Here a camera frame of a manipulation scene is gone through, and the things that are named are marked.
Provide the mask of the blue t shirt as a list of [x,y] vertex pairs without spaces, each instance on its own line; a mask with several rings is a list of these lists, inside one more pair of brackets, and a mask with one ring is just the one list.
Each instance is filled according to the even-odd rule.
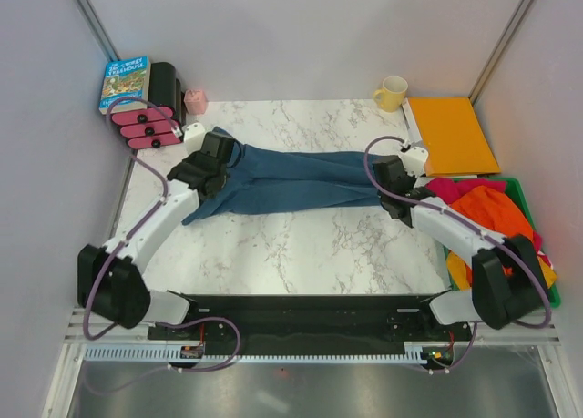
[[182,220],[184,226],[225,213],[262,215],[379,204],[362,152],[280,152],[236,140],[229,166],[226,185],[214,198],[202,200]]

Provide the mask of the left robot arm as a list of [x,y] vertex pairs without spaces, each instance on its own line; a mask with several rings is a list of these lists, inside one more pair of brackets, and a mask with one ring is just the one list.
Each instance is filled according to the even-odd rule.
[[189,300],[173,291],[148,288],[142,273],[172,231],[226,186],[231,154],[239,144],[219,132],[196,132],[185,138],[188,155],[163,176],[143,161],[162,184],[162,193],[132,226],[96,247],[87,244],[77,256],[77,301],[85,309],[84,334],[95,313],[115,326],[132,329],[142,322],[167,324],[181,339],[199,331],[199,315]]

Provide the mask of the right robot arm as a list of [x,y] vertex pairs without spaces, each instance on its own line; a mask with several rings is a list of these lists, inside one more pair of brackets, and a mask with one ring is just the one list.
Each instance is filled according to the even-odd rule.
[[482,322],[494,330],[510,323],[542,329],[552,319],[547,284],[533,243],[508,237],[452,209],[425,187],[417,188],[396,155],[364,164],[392,219],[431,236],[470,266],[471,288],[433,297],[417,316],[418,331],[438,339],[450,324]]

